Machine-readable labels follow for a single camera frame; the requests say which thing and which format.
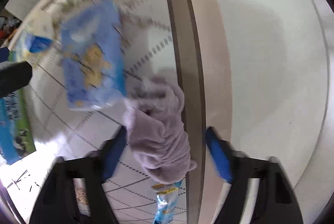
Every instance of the blue gripper pad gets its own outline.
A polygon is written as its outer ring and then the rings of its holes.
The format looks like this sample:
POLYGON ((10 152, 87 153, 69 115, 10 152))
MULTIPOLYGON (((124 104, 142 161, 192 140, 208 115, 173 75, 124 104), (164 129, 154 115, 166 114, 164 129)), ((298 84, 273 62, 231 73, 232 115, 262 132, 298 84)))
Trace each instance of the blue gripper pad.
POLYGON ((102 162, 102 182, 111 178, 116 169, 117 163, 126 146, 126 128, 121 126, 114 139, 106 141, 102 145, 101 162, 102 162))
POLYGON ((213 127, 209 127, 206 130, 205 141, 213 161, 216 164, 219 176, 225 179, 228 183, 232 183, 232 157, 230 157, 230 155, 232 155, 232 150, 230 149, 228 143, 217 137, 213 127))
POLYGON ((7 61, 9 57, 9 49, 6 48, 0 48, 0 63, 7 61))

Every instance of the snack bag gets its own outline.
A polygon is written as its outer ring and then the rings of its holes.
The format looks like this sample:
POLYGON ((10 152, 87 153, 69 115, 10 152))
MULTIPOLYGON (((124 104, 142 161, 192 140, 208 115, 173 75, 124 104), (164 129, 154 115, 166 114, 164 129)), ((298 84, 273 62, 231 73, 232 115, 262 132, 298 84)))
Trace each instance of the snack bag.
POLYGON ((155 214, 153 224, 167 224, 173 221, 174 209, 177 205, 181 184, 182 180, 169 185, 159 183, 152 186, 158 200, 158 210, 155 214))
POLYGON ((70 109, 100 109, 125 96, 120 26, 112 0, 94 2, 61 25, 70 109))

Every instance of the blue and white package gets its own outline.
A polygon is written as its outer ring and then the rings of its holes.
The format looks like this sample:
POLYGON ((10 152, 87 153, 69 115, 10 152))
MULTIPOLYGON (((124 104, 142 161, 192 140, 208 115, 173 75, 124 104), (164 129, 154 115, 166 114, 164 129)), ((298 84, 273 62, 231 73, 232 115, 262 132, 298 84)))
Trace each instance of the blue and white package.
POLYGON ((120 13, 111 0, 84 8, 61 26, 70 109, 100 109, 125 96, 120 13))
POLYGON ((52 44, 53 27, 51 14, 36 10, 32 13, 24 34, 24 48, 31 53, 45 51, 52 44))
POLYGON ((153 224, 167 224, 173 221, 181 184, 182 180, 169 185, 158 183, 152 186, 158 200, 158 210, 154 216, 153 224))

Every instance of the purple towel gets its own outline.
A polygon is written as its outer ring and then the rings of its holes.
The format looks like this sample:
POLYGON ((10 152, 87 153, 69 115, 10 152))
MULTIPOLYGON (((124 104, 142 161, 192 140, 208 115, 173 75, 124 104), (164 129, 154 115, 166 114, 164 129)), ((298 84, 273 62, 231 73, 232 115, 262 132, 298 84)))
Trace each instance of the purple towel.
POLYGON ((184 94, 180 87, 159 76, 146 79, 130 91, 126 107, 128 145, 146 174, 169 184, 196 167, 181 121, 184 94))

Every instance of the yellow snack image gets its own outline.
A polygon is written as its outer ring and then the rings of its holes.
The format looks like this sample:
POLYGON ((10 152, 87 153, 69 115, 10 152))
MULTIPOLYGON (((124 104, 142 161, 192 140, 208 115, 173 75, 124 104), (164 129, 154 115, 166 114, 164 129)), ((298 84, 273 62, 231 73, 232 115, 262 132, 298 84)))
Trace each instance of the yellow snack image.
POLYGON ((71 54, 71 59, 81 64, 80 70, 85 75, 85 88, 88 90, 90 87, 98 88, 102 85, 103 77, 102 69, 109 69, 111 64, 103 59, 103 51, 101 47, 94 43, 89 46, 80 58, 78 54, 71 54))

